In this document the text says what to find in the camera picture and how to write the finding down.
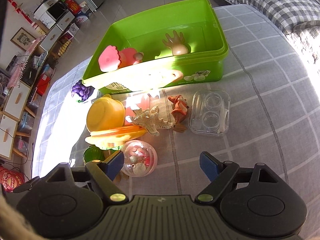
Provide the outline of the yellow orange toy plate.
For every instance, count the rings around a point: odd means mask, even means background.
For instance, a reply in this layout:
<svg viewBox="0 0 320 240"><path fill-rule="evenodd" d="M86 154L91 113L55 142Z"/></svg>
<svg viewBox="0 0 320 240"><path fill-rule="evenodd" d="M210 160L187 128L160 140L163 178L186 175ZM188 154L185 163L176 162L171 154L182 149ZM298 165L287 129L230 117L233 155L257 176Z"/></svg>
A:
<svg viewBox="0 0 320 240"><path fill-rule="evenodd" d="M95 145L101 150L109 150L111 148L121 147L125 142L143 136L146 129L129 125L113 129L91 132L89 137L85 138L85 142Z"/></svg>

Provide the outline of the clear pink bead ball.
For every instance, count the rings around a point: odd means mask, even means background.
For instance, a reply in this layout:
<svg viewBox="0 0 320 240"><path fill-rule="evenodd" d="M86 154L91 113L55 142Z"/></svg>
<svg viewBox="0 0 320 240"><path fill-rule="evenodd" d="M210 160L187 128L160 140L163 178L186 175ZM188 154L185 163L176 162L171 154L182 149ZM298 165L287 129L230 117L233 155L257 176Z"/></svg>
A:
<svg viewBox="0 0 320 240"><path fill-rule="evenodd" d="M151 174L157 166L156 150L147 142L130 140L122 148L124 165L121 171L129 177L144 177Z"/></svg>

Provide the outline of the clear plastic case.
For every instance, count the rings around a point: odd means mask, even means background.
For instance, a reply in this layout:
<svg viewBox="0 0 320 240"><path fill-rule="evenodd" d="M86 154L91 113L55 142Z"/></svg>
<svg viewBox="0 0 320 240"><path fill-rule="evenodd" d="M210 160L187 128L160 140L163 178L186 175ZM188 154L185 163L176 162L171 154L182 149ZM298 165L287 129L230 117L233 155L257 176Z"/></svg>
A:
<svg viewBox="0 0 320 240"><path fill-rule="evenodd" d="M195 134L219 137L229 128L230 97L223 90L201 90L194 94L188 125Z"/></svg>

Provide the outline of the beige starfish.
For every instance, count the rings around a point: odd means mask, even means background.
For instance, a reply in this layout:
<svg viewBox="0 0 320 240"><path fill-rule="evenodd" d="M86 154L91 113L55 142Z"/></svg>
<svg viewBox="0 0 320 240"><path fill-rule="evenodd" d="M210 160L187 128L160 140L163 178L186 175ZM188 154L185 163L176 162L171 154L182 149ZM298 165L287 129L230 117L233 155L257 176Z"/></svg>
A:
<svg viewBox="0 0 320 240"><path fill-rule="evenodd" d="M172 129L174 127L173 122L165 121L163 118L158 116L159 107L153 106L151 109L133 110L134 116L130 117L133 125L144 128L150 135L157 137L159 136L158 129Z"/></svg>

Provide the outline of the orange-brown toy figure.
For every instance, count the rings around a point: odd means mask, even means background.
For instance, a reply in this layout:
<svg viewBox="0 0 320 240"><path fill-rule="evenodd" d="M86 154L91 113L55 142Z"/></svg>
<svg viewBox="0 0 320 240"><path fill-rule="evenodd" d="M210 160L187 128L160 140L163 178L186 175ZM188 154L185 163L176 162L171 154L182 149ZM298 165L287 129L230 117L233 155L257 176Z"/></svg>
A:
<svg viewBox="0 0 320 240"><path fill-rule="evenodd" d="M182 124L188 114L189 106L182 95L169 96L168 100L172 103L171 115L174 118L173 130L175 132L183 133L187 127Z"/></svg>

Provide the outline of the pink plastic box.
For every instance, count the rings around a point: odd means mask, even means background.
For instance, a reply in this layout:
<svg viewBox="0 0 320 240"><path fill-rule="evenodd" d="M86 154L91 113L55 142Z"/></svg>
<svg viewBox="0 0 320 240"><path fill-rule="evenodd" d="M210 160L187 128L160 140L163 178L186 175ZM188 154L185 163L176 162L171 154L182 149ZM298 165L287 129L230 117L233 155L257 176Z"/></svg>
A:
<svg viewBox="0 0 320 240"><path fill-rule="evenodd" d="M133 93L130 94L125 100L122 101L122 104L125 107L125 121L124 125L131 125L131 116L134 116L134 110L146 110L150 109L153 101L159 99L159 94L149 93Z"/></svg>

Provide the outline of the purple toy grapes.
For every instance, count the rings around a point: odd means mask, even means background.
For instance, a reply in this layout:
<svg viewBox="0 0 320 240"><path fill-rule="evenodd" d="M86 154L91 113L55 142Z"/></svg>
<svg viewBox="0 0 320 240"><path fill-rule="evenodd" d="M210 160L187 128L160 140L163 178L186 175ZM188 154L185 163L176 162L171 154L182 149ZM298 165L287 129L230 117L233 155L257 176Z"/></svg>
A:
<svg viewBox="0 0 320 240"><path fill-rule="evenodd" d="M77 102L82 103L88 100L93 94L94 88L92 86L86 87L82 80L79 80L75 85L72 86L71 96L76 99Z"/></svg>

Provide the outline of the pink flower-shaped toy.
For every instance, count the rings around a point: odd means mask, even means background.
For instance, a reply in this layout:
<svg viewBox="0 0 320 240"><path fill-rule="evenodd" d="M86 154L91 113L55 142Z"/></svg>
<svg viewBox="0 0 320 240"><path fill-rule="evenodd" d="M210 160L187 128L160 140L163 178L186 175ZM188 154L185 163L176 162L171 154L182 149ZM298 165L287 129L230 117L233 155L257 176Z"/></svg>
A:
<svg viewBox="0 0 320 240"><path fill-rule="evenodd" d="M118 69L121 64L119 50L116 46L107 46L98 59L102 72L112 72Z"/></svg>

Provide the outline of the white TV cabinet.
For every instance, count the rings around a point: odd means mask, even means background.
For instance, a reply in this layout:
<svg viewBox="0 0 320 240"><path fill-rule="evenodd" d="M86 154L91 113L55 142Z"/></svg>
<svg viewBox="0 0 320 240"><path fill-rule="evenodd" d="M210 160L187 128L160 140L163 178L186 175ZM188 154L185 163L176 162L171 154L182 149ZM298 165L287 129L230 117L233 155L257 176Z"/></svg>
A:
<svg viewBox="0 0 320 240"><path fill-rule="evenodd" d="M26 154L14 148L14 137L23 112L32 111L27 107L27 100L35 82L42 72L50 51L63 32L69 27L74 15L67 10L53 25L49 33L34 40L25 54L20 56L9 80L8 94L1 105L1 157L11 159L14 153L23 158Z"/></svg>

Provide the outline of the green plastic storage bin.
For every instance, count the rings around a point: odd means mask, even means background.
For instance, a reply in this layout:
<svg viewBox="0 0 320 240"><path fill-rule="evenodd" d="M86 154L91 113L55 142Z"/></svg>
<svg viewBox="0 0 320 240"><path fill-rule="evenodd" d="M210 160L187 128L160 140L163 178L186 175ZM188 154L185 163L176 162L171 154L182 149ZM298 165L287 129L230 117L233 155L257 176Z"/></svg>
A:
<svg viewBox="0 0 320 240"><path fill-rule="evenodd" d="M173 56L165 34L182 32L189 53ZM141 63L102 72L98 59L107 46L142 52ZM210 1L185 0L149 9L110 25L82 77L86 86L118 94L219 81L228 44Z"/></svg>

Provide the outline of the beige hand-shaped toy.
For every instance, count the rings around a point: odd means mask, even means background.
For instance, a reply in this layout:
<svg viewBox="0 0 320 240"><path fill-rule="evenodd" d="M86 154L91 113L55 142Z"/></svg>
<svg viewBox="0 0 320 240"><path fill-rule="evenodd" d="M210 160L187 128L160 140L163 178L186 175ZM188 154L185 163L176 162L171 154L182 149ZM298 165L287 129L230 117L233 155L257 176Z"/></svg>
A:
<svg viewBox="0 0 320 240"><path fill-rule="evenodd" d="M165 34L166 39L162 40L163 44L171 49L171 53L173 56L188 54L190 51L185 44L183 33L178 33L176 30L173 30L172 34L173 36L170 36L168 33Z"/></svg>

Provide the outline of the white microwave oven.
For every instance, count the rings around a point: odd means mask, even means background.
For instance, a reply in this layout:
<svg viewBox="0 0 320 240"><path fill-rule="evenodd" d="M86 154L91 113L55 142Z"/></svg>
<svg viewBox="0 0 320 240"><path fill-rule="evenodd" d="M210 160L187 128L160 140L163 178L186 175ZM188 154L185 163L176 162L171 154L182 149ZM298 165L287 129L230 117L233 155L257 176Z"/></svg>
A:
<svg viewBox="0 0 320 240"><path fill-rule="evenodd" d="M61 0L42 0L34 11L34 18L50 29L67 11Z"/></svg>

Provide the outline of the red gift box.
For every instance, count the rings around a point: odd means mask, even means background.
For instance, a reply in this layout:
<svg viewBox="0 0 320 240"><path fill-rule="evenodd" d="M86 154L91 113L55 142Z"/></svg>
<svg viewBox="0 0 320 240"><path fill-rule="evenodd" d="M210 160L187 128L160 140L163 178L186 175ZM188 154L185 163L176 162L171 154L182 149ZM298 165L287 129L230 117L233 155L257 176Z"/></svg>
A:
<svg viewBox="0 0 320 240"><path fill-rule="evenodd" d="M81 10L80 5L75 0L65 0L65 4L73 15L78 14Z"/></svg>

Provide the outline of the grey plaid sofa cover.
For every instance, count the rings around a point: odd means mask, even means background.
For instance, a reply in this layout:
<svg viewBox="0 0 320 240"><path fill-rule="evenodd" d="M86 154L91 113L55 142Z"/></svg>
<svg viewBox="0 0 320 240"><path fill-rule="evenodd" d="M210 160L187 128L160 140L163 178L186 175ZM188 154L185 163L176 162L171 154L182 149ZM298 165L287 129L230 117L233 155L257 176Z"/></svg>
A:
<svg viewBox="0 0 320 240"><path fill-rule="evenodd" d="M305 60L319 66L319 0L225 0L265 15Z"/></svg>

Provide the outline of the framed picture on wall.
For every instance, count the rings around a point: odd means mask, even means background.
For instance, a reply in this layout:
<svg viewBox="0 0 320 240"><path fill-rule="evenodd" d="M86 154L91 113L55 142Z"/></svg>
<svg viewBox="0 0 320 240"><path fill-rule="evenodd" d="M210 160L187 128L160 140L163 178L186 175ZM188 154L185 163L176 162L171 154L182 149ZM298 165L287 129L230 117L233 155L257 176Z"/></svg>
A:
<svg viewBox="0 0 320 240"><path fill-rule="evenodd" d="M36 38L33 35L21 27L10 41L18 46L18 48L26 51L35 40Z"/></svg>

